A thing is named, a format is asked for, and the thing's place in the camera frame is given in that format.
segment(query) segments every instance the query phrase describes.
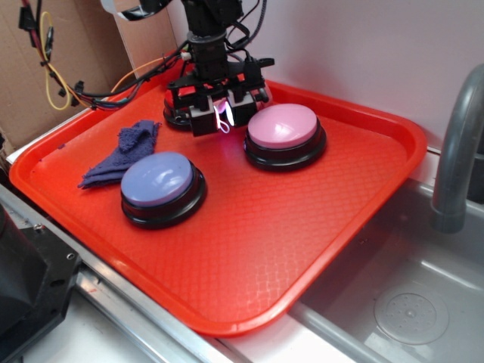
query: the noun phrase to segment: sink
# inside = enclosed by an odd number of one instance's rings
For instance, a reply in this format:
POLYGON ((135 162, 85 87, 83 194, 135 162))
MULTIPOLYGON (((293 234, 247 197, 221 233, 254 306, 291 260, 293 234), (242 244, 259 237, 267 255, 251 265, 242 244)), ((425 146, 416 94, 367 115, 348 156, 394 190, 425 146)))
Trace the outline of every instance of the sink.
POLYGON ((356 361, 482 361, 484 209, 443 234, 432 192, 407 180, 290 314, 356 361))

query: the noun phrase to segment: cable bundle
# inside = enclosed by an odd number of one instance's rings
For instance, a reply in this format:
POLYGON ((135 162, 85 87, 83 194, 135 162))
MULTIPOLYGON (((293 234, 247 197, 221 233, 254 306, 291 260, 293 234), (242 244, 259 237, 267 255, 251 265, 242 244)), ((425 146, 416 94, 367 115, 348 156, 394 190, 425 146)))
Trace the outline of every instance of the cable bundle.
MULTIPOLYGON (((256 5, 249 11, 249 13, 242 19, 242 21, 244 21, 247 16, 251 14, 255 10, 255 8, 257 8, 257 6, 259 5, 259 1, 260 0, 258 0, 256 5)), ((244 32, 244 34, 246 36, 233 44, 226 39, 226 44, 229 49, 227 52, 228 55, 231 55, 232 57, 240 60, 240 58, 234 53, 238 51, 245 51, 247 57, 249 57, 248 51, 245 49, 245 46, 247 46, 259 32, 265 14, 266 3, 267 0, 263 0, 259 24, 254 34, 250 35, 248 29, 245 28, 245 26, 243 26, 241 23, 236 22, 235 24, 233 24, 232 31, 234 29, 245 29, 246 31, 244 32)), ((52 23, 51 15, 47 11, 42 12, 42 0, 37 1, 35 16, 33 14, 29 0, 22 0, 22 4, 23 7, 20 9, 19 27, 29 33, 32 46, 37 50, 41 58, 40 64, 45 69, 45 91, 47 93, 49 104, 55 110, 65 110, 69 106, 77 106, 78 104, 81 104, 82 106, 91 108, 93 110, 118 110, 126 106, 130 101, 132 101, 136 97, 141 85, 151 79, 153 76, 161 74, 169 68, 175 66, 177 61, 179 61, 180 59, 183 59, 183 61, 185 62, 182 68, 182 73, 184 73, 186 70, 185 66, 187 65, 187 63, 191 62, 191 57, 184 56, 185 54, 188 55, 187 53, 182 54, 183 49, 188 45, 188 41, 185 41, 170 55, 148 62, 126 74, 123 78, 121 78, 120 81, 118 81, 118 83, 113 87, 110 92, 85 92, 83 81, 78 81, 74 85, 74 87, 70 86, 65 81, 64 77, 59 74, 59 72, 51 62, 52 42, 54 39, 54 26, 52 23), (138 70, 152 64, 157 65, 143 75, 139 76, 137 79, 131 82, 127 82, 125 85, 121 86, 125 82, 125 80, 134 72, 137 72, 138 70), (60 91, 58 92, 58 94, 66 98, 66 102, 61 106, 57 106, 52 100, 51 90, 49 88, 49 78, 52 78, 60 86, 60 91), (122 94, 124 92, 126 92, 126 96, 123 99, 118 101, 110 101, 111 97, 122 94)))

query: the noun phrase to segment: plastic tray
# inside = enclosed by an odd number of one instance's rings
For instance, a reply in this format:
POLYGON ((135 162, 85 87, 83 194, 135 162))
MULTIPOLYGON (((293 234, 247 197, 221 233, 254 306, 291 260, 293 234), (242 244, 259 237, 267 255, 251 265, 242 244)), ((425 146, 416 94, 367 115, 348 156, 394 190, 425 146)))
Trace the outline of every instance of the plastic tray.
POLYGON ((189 327, 242 334, 290 308, 409 176, 427 142, 406 119, 270 82, 275 101, 318 114, 327 149, 305 169, 264 172, 245 158, 245 128, 194 138, 166 125, 170 76, 146 84, 122 110, 88 111, 34 144, 11 181, 189 327), (116 147, 120 129, 140 119, 161 122, 156 150, 184 154, 209 187, 194 216, 165 230, 131 225, 119 185, 77 188, 116 147))

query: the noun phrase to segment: purple button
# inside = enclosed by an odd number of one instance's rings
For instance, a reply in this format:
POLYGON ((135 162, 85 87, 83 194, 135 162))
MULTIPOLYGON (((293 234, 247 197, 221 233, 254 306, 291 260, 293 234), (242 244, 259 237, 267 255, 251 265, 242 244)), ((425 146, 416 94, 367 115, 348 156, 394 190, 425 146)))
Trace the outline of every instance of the purple button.
POLYGON ((191 163, 186 157, 163 152, 132 165, 121 180, 121 191, 135 206, 159 206, 179 197, 192 178, 191 163))
POLYGON ((318 118, 300 104, 277 104, 256 113, 249 121, 249 135, 259 146, 286 149, 308 141, 318 128, 318 118))

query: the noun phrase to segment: pink button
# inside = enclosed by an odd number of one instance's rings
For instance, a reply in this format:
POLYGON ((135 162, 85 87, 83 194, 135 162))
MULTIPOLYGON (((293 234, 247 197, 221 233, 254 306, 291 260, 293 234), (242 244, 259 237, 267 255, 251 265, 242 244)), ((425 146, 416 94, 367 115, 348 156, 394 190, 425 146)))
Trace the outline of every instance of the pink button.
POLYGON ((300 104, 277 104, 256 113, 249 121, 249 135, 259 146, 287 149, 308 141, 318 128, 318 118, 300 104))

